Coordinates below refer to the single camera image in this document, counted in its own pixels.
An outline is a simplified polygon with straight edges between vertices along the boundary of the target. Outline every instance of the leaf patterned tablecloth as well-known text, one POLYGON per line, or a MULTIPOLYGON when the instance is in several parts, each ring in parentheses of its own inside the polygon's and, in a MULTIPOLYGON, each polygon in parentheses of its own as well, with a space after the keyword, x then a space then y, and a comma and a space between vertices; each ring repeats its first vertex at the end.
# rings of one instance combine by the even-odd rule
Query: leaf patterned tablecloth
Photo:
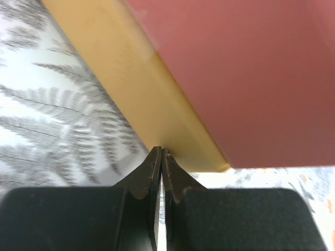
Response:
MULTIPOLYGON (((21 186, 113 185, 146 153, 41 1, 0 0, 0 195, 21 186)), ((210 188, 298 191, 335 250, 334 167, 193 175, 210 188)))

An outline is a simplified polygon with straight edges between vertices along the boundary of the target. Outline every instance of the patterned fabric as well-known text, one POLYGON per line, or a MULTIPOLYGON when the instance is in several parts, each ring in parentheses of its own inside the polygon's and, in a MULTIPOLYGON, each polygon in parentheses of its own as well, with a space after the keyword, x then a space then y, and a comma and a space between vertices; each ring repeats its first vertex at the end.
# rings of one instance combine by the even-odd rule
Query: patterned fabric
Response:
MULTIPOLYGON (((41 1, 0 0, 0 195, 21 186, 113 185, 146 153, 41 1)), ((335 250, 335 168, 193 175, 209 188, 298 191, 335 250)))

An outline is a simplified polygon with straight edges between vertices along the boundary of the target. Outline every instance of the red object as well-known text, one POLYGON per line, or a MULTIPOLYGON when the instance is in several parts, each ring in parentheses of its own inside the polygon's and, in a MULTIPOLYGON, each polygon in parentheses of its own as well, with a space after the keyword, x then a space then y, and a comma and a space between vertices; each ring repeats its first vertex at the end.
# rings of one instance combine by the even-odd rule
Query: red object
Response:
POLYGON ((335 1, 127 1, 233 167, 335 164, 335 1))

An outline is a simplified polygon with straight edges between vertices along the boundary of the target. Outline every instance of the yellow object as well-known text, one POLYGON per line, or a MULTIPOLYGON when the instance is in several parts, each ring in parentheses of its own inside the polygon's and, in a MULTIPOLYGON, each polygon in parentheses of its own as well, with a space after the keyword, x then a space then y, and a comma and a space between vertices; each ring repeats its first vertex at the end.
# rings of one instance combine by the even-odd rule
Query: yellow object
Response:
POLYGON ((118 0, 43 0, 144 144, 189 172, 229 168, 128 8, 118 0))

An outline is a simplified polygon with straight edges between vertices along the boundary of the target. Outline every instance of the black plastic part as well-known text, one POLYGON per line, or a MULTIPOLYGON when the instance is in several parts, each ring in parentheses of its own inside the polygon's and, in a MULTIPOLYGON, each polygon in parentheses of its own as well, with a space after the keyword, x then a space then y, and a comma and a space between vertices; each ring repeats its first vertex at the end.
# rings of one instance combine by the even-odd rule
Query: black plastic part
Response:
POLYGON ((167 250, 327 250, 288 189, 206 189, 163 150, 167 250))
POLYGON ((0 250, 156 250, 161 148, 112 187, 18 188, 0 206, 0 250))

